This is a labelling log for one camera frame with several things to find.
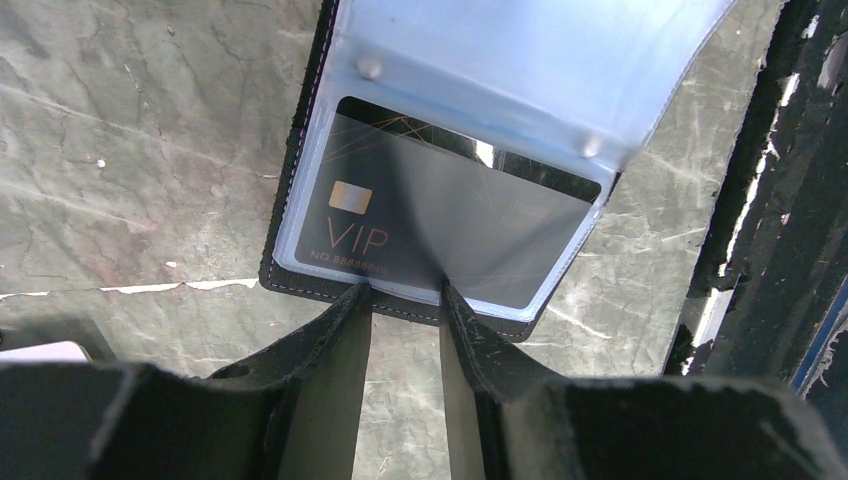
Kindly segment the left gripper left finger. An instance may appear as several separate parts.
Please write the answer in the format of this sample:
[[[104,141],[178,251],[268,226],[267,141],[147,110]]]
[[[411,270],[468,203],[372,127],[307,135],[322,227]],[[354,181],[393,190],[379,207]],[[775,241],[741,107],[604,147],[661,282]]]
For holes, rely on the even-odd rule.
[[[206,378],[143,363],[5,362],[5,479],[348,479],[372,326],[357,284]]]

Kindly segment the black VIP credit card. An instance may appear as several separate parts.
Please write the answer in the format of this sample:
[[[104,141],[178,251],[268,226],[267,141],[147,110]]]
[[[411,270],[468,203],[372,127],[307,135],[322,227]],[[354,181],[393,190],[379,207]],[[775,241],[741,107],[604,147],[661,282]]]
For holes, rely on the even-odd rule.
[[[297,239],[281,256],[411,295],[449,282],[531,306],[599,183],[348,96],[331,122]]]

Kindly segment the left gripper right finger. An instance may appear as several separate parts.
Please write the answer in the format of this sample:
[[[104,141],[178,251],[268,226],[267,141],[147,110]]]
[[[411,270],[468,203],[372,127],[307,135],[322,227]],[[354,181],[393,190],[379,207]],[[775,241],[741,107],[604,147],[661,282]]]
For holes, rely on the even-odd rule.
[[[571,378],[440,289],[455,479],[843,479],[816,410],[786,386],[727,377]]]

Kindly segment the black leather card holder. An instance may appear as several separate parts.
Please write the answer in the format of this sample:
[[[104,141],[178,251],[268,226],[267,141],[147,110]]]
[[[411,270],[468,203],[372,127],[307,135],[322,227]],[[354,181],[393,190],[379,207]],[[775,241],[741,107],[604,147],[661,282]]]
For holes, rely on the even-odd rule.
[[[600,184],[531,306],[465,299],[501,336],[526,340],[646,146],[729,1],[325,1],[286,153],[260,284],[332,303],[350,287],[372,309],[435,325],[440,289],[407,295],[281,256],[297,239],[339,101],[352,96]]]

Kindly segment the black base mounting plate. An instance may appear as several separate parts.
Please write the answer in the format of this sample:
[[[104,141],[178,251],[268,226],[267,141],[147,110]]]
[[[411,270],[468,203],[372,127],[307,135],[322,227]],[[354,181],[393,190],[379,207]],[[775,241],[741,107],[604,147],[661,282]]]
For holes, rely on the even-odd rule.
[[[847,5],[783,5],[664,371],[808,387],[847,304]]]

